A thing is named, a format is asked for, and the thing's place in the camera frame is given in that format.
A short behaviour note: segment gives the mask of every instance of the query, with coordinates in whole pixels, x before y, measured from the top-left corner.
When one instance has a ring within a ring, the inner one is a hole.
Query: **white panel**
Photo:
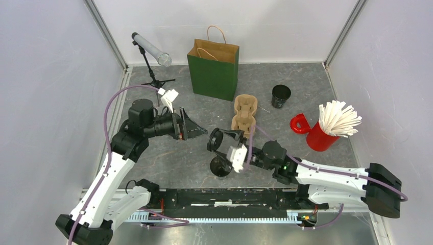
[[[351,137],[360,164],[383,164],[409,201],[386,219],[394,244],[430,244],[433,219],[432,1],[368,1],[331,63],[339,100],[363,123]]]
[[[122,69],[83,1],[2,1],[0,244],[65,244]]]
[[[129,64],[144,63],[131,34],[138,32],[173,64],[186,64],[194,38],[217,25],[240,46],[241,63],[323,61],[356,0],[95,0]],[[218,30],[212,41],[222,42]]]
[[[344,192],[341,189],[321,185],[310,185],[308,188],[308,199],[316,204],[328,203],[331,206],[334,203],[342,203],[344,207],[347,205],[368,209],[361,197],[365,197],[365,193],[361,196],[353,192]]]

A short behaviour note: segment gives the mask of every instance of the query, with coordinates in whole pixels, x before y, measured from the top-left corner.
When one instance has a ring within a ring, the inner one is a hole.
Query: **gray tabletop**
[[[166,83],[164,89],[176,89],[179,96],[174,107],[184,107],[187,114],[209,133],[215,128],[230,129],[234,116],[233,102],[219,100],[193,93],[188,66],[153,67],[159,80],[176,79]],[[150,82],[146,67],[134,67],[129,85]],[[271,106],[271,90],[277,84],[284,84],[292,91],[292,96],[282,109]],[[325,152],[315,152],[306,143],[306,135],[294,133],[290,120],[304,113],[313,126],[319,117],[319,104],[334,100],[334,94],[320,63],[287,64],[241,64],[239,65],[236,95],[251,94],[258,99],[255,115],[257,125],[287,149],[293,156],[312,162],[356,167],[355,157],[349,140],[341,138]],[[127,91],[121,121],[127,119],[128,109],[136,99],[150,99],[157,106],[153,91],[134,88]],[[215,155],[206,150],[209,135],[187,141],[173,140],[169,136],[149,140],[149,147],[122,181],[124,188],[129,180],[148,179],[161,188],[229,188],[229,187],[283,187],[266,170],[250,167],[241,174],[234,171],[220,178],[209,169]],[[267,138],[257,133],[254,145],[262,147]]]

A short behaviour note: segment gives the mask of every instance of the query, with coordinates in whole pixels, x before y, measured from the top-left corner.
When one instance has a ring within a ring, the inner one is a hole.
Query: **cardboard cup holder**
[[[238,95],[234,99],[234,114],[231,121],[232,130],[243,130],[244,136],[249,137],[251,128],[256,125],[254,118],[257,112],[258,101],[257,98],[249,94]]]

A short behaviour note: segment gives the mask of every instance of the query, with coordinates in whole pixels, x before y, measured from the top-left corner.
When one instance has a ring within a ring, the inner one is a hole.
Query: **black cup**
[[[284,103],[290,98],[292,92],[285,85],[277,85],[272,89],[272,106],[275,108],[283,107]]]
[[[231,165],[227,159],[216,156],[210,162],[210,171],[218,177],[224,177],[231,172]]]

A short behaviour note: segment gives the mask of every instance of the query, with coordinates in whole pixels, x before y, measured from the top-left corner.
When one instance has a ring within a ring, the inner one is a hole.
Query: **tripod stand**
[[[138,45],[137,42],[135,42],[135,41],[133,41],[132,43],[134,45]],[[152,78],[152,81],[150,83],[142,83],[142,85],[151,85],[151,86],[159,89],[159,88],[162,88],[166,82],[172,82],[172,81],[176,80],[176,79],[169,79],[169,80],[163,80],[163,81],[156,80],[155,74],[153,73],[152,69],[150,68],[148,59],[146,57],[146,50],[143,47],[141,47],[140,45],[138,45],[138,49],[140,50],[140,53],[145,58],[146,65],[148,66],[148,69],[149,69],[149,75]],[[158,106],[160,106],[159,105],[159,94],[158,94],[158,92],[156,92],[156,99],[158,101]]]

